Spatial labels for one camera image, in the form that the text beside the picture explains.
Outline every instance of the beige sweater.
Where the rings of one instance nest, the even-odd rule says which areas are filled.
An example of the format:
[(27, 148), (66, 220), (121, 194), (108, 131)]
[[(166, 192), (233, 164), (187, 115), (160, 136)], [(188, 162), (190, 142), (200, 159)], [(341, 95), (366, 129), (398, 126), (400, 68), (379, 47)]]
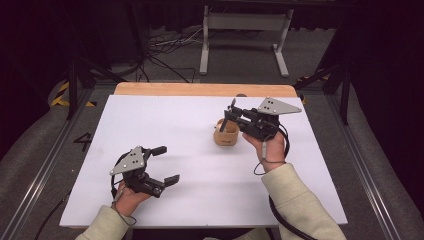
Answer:
[[(316, 239), (346, 239), (318, 198), (305, 186), (289, 163), (262, 177), (278, 212), (294, 227)], [(77, 240), (120, 240), (128, 226), (108, 206), (102, 206), (91, 226)], [(282, 239), (301, 239), (279, 226)], [(236, 240), (269, 239), (264, 229), (255, 229)]]

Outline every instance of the white tabletop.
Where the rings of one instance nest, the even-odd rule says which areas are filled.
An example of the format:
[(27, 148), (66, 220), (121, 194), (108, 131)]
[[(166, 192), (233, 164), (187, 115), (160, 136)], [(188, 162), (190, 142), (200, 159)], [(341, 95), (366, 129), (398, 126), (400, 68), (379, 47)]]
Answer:
[[(232, 147), (213, 141), (214, 126), (232, 99), (110, 96), (60, 225), (87, 227), (101, 205), (111, 204), (109, 172), (122, 154), (137, 145), (167, 146), (167, 153), (150, 157), (146, 172), (159, 181), (180, 174), (180, 181), (160, 198), (152, 197), (138, 207), (133, 215), (138, 220), (135, 227), (276, 225), (266, 189), (260, 176), (253, 174), (258, 163), (253, 147), (241, 135)], [(257, 108), (263, 99), (237, 98), (236, 106)], [(280, 116), (291, 143), (286, 160), (293, 163), (334, 220), (347, 223), (300, 99), (277, 99), (302, 109), (301, 113)]]

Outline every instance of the person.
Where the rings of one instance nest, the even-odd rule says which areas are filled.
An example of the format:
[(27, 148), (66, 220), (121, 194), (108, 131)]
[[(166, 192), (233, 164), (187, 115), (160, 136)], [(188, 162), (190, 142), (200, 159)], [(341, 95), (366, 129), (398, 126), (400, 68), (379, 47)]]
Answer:
[[(267, 141), (266, 160), (262, 160), (262, 142), (246, 133), (243, 133), (243, 137), (256, 149), (257, 157), (265, 171), (261, 180), (277, 211), (287, 222), (315, 239), (346, 239), (318, 198), (299, 178), (293, 165), (285, 162), (284, 137), (281, 133)], [(121, 190), (123, 194), (119, 200), (111, 207), (102, 206), (92, 224), (77, 240), (119, 240), (125, 235), (131, 214), (150, 196), (134, 193), (123, 183), (119, 185), (118, 192)], [(279, 231), (284, 240), (301, 239), (282, 225), (279, 226)], [(264, 229), (253, 229), (236, 239), (262, 240), (270, 237)]]

